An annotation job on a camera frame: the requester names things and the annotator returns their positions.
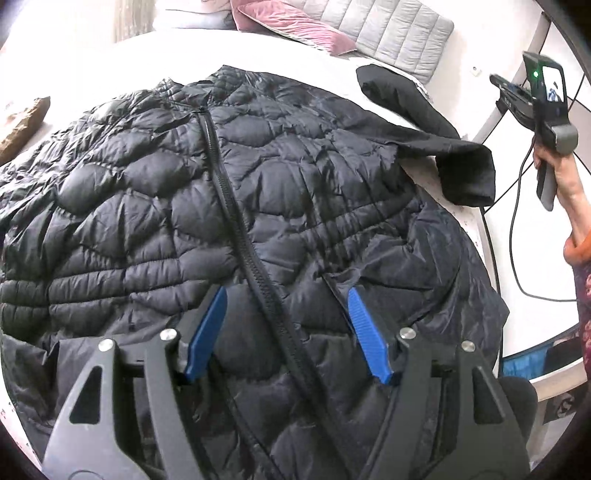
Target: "wall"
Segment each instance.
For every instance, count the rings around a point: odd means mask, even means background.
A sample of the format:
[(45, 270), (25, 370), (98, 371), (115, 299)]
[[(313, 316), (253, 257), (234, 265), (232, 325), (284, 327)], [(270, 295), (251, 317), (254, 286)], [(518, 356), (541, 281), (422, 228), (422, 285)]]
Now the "wall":
[[(436, 108), (469, 138), (495, 107), (491, 73), (512, 79), (530, 45), (541, 14), (534, 0), (421, 0), (453, 20), (441, 62), (427, 90)], [(482, 70), (478, 77), (472, 67)]]

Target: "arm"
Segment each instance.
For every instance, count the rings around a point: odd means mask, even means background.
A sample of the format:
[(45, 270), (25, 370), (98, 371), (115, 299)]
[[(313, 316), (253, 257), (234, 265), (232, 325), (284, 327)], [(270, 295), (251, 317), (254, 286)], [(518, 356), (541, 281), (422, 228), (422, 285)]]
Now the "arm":
[(569, 216), (573, 232), (564, 246), (564, 259), (573, 267), (583, 362), (591, 378), (591, 205), (584, 193), (573, 155), (561, 157), (541, 145), (534, 147), (534, 163), (554, 167), (558, 201)]

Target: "jacket sleeve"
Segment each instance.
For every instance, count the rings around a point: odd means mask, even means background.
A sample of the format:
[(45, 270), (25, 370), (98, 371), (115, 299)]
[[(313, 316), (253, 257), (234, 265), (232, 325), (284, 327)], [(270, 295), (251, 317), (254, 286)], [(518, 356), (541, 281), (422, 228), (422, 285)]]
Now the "jacket sleeve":
[(591, 232), (578, 246), (574, 245), (572, 236), (569, 237), (564, 246), (564, 259), (573, 267), (583, 363), (587, 378), (591, 379)]

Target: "device screen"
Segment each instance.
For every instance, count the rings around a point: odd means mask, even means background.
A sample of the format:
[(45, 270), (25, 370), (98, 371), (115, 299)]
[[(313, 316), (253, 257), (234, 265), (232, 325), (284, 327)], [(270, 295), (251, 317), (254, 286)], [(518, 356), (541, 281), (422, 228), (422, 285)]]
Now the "device screen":
[(546, 85), (546, 98), (549, 102), (562, 103), (564, 101), (564, 86), (560, 70), (552, 67), (542, 67), (542, 73)]

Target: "pink cushion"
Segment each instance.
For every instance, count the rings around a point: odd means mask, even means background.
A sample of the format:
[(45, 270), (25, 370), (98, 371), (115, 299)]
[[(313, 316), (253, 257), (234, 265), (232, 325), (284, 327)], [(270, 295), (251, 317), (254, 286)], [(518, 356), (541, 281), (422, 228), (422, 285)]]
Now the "pink cushion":
[(230, 0), (230, 7), (232, 7), (232, 15), (234, 17), (234, 23), (236, 24), (236, 29), (241, 32), (263, 32), (265, 31), (265, 27), (263, 27), (260, 23), (255, 22), (254, 20), (248, 18), (245, 14), (243, 14), (239, 8), (251, 4), (253, 2), (259, 2), (260, 0)]
[(331, 55), (356, 50), (355, 42), (344, 33), (313, 20), (299, 8), (280, 0), (242, 4), (238, 11), (279, 35), (326, 50)]

